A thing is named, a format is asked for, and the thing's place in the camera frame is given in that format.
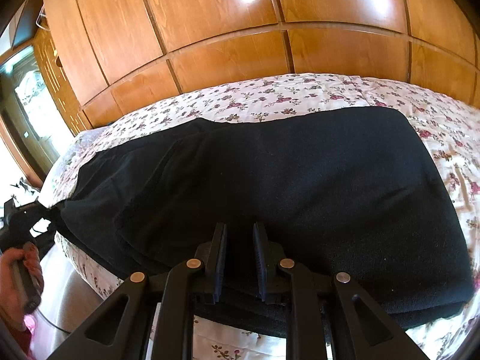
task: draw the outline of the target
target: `person's arm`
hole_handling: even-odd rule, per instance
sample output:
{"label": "person's arm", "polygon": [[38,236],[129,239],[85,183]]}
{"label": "person's arm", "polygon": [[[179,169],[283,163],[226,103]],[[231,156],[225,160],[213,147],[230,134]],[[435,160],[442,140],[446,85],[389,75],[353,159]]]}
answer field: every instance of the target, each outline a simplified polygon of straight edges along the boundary
{"label": "person's arm", "polygon": [[25,354],[30,347],[31,334],[26,328],[23,318],[25,314],[20,305],[20,297],[15,288],[11,266],[15,261],[23,260],[23,264],[31,275],[35,276],[43,291],[42,267],[38,257],[38,249],[29,244],[25,250],[10,248],[0,256],[0,318]]}

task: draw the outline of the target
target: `silver screw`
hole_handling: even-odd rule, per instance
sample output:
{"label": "silver screw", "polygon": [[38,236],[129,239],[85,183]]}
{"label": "silver screw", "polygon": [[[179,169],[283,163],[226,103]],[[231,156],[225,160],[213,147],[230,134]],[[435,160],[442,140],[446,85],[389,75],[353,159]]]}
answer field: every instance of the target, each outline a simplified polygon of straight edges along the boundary
{"label": "silver screw", "polygon": [[199,259],[189,259],[187,261],[187,266],[192,269],[199,268],[201,265],[202,262]]}
{"label": "silver screw", "polygon": [[280,260],[280,266],[282,268],[293,268],[295,266],[295,261],[292,259],[282,259]]}
{"label": "silver screw", "polygon": [[338,272],[337,273],[337,280],[340,283],[348,283],[350,281],[350,275],[346,272]]}
{"label": "silver screw", "polygon": [[141,283],[145,279],[145,274],[142,272],[135,272],[130,275],[130,281],[134,283]]}

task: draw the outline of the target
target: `white floral fabric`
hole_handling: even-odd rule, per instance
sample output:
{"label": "white floral fabric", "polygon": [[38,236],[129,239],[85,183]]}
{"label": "white floral fabric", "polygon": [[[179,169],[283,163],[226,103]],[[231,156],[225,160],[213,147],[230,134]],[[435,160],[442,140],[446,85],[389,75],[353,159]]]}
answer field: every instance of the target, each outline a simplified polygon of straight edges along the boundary
{"label": "white floral fabric", "polygon": [[[469,250],[476,290],[472,300],[458,316],[407,332],[429,358],[445,360],[455,353],[480,315],[480,110],[446,95],[386,79],[313,73],[241,81],[182,94],[125,115],[88,143],[74,144],[52,168],[40,202],[50,207],[71,196],[80,167],[96,152],[196,117],[230,123],[263,122],[375,106],[402,112],[422,139],[450,194]],[[59,234],[56,242],[103,298],[121,283]],[[285,340],[201,318],[195,321],[193,354],[198,360],[285,358]]]}

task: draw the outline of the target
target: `folded fabric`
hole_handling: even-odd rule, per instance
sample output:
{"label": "folded fabric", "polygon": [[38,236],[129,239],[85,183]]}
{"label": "folded fabric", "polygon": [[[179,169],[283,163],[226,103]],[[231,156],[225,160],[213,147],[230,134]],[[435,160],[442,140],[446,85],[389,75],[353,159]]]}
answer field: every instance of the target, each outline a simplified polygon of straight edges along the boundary
{"label": "folded fabric", "polygon": [[80,170],[61,215],[62,234],[122,277],[167,271],[225,222],[221,301],[196,314],[263,334],[286,328],[283,308],[258,299],[255,221],[312,271],[349,272],[404,328],[453,315],[473,295],[438,171],[405,117],[381,107],[196,119],[132,140]]}

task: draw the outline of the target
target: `black handle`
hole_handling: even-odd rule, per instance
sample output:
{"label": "black handle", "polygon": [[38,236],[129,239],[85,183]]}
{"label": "black handle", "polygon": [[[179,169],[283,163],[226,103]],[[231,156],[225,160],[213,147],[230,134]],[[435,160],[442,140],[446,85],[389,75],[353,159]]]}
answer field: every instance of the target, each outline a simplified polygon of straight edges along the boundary
{"label": "black handle", "polygon": [[31,314],[40,305],[40,285],[35,277],[30,275],[23,265],[23,260],[15,261],[12,265],[13,282],[18,291],[20,304],[25,314]]}

